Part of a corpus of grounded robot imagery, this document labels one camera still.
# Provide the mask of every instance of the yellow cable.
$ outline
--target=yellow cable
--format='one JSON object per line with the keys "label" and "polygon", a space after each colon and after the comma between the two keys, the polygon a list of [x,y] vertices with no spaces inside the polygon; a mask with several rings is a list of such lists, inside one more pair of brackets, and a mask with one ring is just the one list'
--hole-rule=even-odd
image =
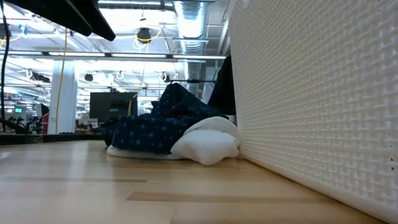
{"label": "yellow cable", "polygon": [[129,110],[127,111],[127,116],[131,116],[131,101],[132,100],[130,100],[130,103],[129,103]]}
{"label": "yellow cable", "polygon": [[60,80],[60,85],[58,87],[57,116],[55,117],[55,134],[58,134],[58,112],[59,112],[59,106],[60,106],[60,96],[61,96],[62,81],[63,81],[63,69],[65,67],[65,57],[66,57],[66,54],[67,54],[67,45],[68,45],[67,39],[68,39],[68,29],[65,28],[65,45],[63,47],[61,80]]}
{"label": "yellow cable", "polygon": [[1,41],[0,47],[2,47],[2,45],[5,43],[7,37],[4,37],[3,40]]}

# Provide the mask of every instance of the column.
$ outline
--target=column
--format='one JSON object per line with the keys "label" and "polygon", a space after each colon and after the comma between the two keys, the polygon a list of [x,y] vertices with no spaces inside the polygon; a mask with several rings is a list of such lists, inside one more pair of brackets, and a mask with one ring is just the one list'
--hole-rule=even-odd
{"label": "column", "polygon": [[73,62],[66,61],[63,69],[63,80],[57,120],[57,100],[60,88],[62,61],[54,61],[54,69],[51,82],[51,102],[48,134],[74,133],[76,120],[78,74],[76,74]]}

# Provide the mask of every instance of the ceiling pipe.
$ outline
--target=ceiling pipe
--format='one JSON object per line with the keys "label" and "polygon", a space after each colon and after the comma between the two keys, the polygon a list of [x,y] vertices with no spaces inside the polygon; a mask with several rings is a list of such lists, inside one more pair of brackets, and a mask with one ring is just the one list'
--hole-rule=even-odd
{"label": "ceiling pipe", "polygon": [[[181,38],[189,38],[189,41],[180,42],[183,54],[201,55],[205,50],[205,42],[202,40],[205,36],[206,14],[208,3],[198,1],[176,1],[174,3],[177,12],[177,27]],[[195,62],[185,62],[185,78],[204,80],[205,64]],[[188,84],[188,91],[197,98],[202,98],[202,84]]]}

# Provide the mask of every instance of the black cable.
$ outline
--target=black cable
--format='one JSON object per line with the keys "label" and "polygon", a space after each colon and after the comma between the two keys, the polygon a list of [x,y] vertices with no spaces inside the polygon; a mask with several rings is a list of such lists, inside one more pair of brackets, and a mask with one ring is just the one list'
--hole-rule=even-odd
{"label": "black cable", "polygon": [[[7,18],[4,15],[4,1],[0,0],[0,7],[2,12],[2,22],[4,24],[4,29],[6,30],[6,51],[4,52],[4,56],[2,58],[1,64],[1,118],[6,119],[6,110],[4,108],[4,78],[6,73],[6,62],[8,56],[8,50],[10,48],[10,32],[8,29]],[[2,131],[6,131],[6,125],[2,124]]]}

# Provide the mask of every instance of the black panel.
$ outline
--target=black panel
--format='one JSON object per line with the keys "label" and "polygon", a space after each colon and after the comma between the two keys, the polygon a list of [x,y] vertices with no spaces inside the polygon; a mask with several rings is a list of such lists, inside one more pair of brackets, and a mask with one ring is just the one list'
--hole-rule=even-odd
{"label": "black panel", "polygon": [[[129,103],[136,93],[91,93],[90,118],[107,122],[112,118],[126,116]],[[137,97],[131,102],[131,114],[137,115]]]}
{"label": "black panel", "polygon": [[98,0],[7,1],[85,36],[94,32],[110,41],[116,37],[98,9]]}
{"label": "black panel", "polygon": [[7,0],[61,26],[89,36],[93,29],[69,0]]}
{"label": "black panel", "polygon": [[116,38],[116,35],[98,9],[98,0],[71,0],[71,2],[85,17],[95,34],[110,41]]}

